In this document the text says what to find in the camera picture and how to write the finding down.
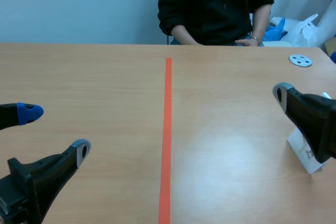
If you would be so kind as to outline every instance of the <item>white plastic bag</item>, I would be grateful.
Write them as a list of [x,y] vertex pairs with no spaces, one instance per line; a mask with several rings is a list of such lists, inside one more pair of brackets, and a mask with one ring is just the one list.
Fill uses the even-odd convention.
[[301,21],[281,40],[289,42],[294,47],[317,47],[319,28],[316,27],[312,21],[318,16],[318,14],[314,14],[305,21]]

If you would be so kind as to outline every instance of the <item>wristwatch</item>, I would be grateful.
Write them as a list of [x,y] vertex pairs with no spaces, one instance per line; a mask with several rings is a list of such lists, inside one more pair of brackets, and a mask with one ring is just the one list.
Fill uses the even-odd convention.
[[259,39],[257,37],[251,37],[251,39],[255,39],[258,42],[258,46],[261,45],[261,42],[259,41]]

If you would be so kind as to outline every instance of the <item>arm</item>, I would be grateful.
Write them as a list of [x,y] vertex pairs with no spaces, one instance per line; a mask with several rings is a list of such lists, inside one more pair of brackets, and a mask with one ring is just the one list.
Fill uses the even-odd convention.
[[182,25],[175,26],[172,30],[172,35],[181,45],[200,45]]
[[166,35],[173,35],[182,45],[197,45],[185,29],[184,0],[159,0],[160,28]]
[[253,32],[252,37],[256,37],[259,42],[262,42],[267,25],[269,14],[271,12],[270,4],[263,5],[255,10],[253,14]]
[[269,14],[274,0],[249,0],[248,7],[253,13],[253,32],[252,37],[255,39],[239,40],[237,43],[244,44],[245,46],[258,46],[258,42],[262,42],[267,24],[269,21]]

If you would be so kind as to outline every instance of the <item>black hoodie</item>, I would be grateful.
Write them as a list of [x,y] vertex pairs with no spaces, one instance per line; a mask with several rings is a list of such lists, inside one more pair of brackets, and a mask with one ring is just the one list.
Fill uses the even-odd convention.
[[160,28],[171,35],[184,25],[203,45],[221,45],[252,30],[249,13],[274,0],[159,0]]

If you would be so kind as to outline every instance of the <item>wrist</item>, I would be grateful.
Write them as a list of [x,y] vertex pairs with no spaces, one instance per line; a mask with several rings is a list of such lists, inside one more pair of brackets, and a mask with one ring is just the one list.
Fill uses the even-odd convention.
[[260,46],[262,41],[263,41],[262,39],[259,39],[258,37],[253,36],[253,35],[252,35],[251,39],[254,39],[258,43],[258,46]]

